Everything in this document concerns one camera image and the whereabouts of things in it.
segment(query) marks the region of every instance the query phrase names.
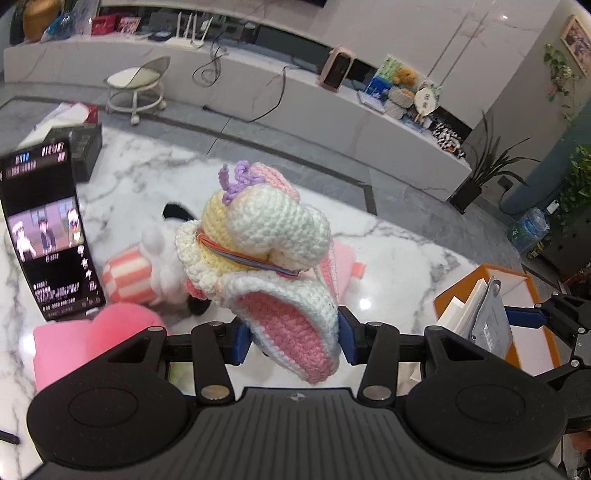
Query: stool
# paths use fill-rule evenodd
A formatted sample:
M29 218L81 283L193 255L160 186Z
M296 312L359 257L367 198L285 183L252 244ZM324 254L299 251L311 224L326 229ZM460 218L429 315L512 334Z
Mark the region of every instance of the stool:
M105 80L109 88L106 112L131 113L131 124L137 125L139 123L138 112L145 112L154 107L164 110L166 102L164 101L164 85L161 79L169 65L170 57L160 57L141 67L131 67L111 75ZM150 91L158 93L158 100L149 105L138 106L138 96ZM133 93L131 107L113 104L113 98L123 92Z

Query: purple crochet tuft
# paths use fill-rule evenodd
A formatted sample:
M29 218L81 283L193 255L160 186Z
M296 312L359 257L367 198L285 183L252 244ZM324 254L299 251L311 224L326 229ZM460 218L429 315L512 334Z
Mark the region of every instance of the purple crochet tuft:
M250 168L251 167L246 160L241 160L238 162L236 168L234 169L234 179L237 183L230 183L230 175L228 173L227 164L224 164L222 169L219 171L217 176L220 180L220 185L222 186L222 189L226 191L222 197L222 203L224 205L230 205L236 195L238 195L246 187L257 185L259 183L265 183L267 181L265 177L251 173Z

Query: electric outlet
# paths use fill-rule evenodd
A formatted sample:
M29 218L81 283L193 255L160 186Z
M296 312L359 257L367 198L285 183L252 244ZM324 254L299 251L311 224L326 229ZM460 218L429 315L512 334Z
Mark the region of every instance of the electric outlet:
M505 191L509 190L513 186L513 182L509 180L509 177L503 175L497 183L505 189Z

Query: pink cushion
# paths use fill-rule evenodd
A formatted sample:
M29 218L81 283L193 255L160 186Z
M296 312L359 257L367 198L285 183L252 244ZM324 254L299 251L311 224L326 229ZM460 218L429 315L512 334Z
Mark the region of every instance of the pink cushion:
M37 391L72 373L89 359L86 335L90 320L48 323L33 330Z
M37 391L151 326L166 328L158 314L132 303L116 303L91 320L48 323L33 330Z

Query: crocheted bunny ear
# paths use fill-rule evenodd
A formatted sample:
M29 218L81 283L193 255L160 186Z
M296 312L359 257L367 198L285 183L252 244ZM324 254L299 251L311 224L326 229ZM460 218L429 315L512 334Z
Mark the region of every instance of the crocheted bunny ear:
M316 384L339 366L337 307L317 280L271 272L224 275L225 306L275 362Z

